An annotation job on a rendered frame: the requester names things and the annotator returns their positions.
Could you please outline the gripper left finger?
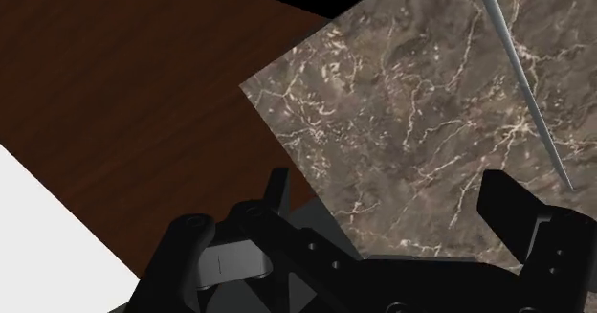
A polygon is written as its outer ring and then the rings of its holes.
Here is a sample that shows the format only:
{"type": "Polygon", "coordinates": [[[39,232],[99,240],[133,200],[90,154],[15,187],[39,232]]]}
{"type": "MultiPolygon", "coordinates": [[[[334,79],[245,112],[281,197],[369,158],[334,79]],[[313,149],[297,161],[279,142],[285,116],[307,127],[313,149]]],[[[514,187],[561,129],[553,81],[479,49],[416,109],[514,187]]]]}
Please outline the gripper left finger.
{"type": "Polygon", "coordinates": [[[289,170],[215,222],[167,227],[122,313],[356,313],[341,273],[358,253],[319,199],[289,214],[289,170]]]}

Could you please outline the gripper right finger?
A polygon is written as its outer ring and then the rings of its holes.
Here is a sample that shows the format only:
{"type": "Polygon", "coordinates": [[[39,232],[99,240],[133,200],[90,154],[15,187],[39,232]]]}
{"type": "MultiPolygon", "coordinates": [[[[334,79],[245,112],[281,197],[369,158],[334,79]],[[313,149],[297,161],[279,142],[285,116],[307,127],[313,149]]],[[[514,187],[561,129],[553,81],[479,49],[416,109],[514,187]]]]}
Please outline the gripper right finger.
{"type": "Polygon", "coordinates": [[[584,313],[597,258],[597,221],[543,203],[507,173],[482,173],[478,214],[521,264],[515,313],[584,313]]]}

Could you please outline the grey slender pointed rod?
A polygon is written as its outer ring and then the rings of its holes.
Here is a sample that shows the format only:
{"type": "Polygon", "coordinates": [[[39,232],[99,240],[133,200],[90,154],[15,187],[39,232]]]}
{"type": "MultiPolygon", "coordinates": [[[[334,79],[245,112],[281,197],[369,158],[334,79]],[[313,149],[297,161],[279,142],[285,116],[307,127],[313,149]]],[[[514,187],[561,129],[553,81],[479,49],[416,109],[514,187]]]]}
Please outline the grey slender pointed rod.
{"type": "Polygon", "coordinates": [[[526,102],[528,111],[531,118],[537,128],[539,136],[542,140],[543,147],[548,153],[553,168],[558,173],[564,184],[570,189],[574,190],[572,183],[565,171],[564,164],[560,158],[557,148],[553,142],[550,131],[542,117],[541,110],[535,100],[535,97],[530,88],[526,74],[524,73],[523,67],[520,63],[520,58],[517,54],[517,50],[510,34],[502,10],[499,6],[498,0],[481,0],[488,16],[495,28],[497,36],[502,43],[504,52],[510,61],[515,77],[517,79],[520,91],[526,102]]]}

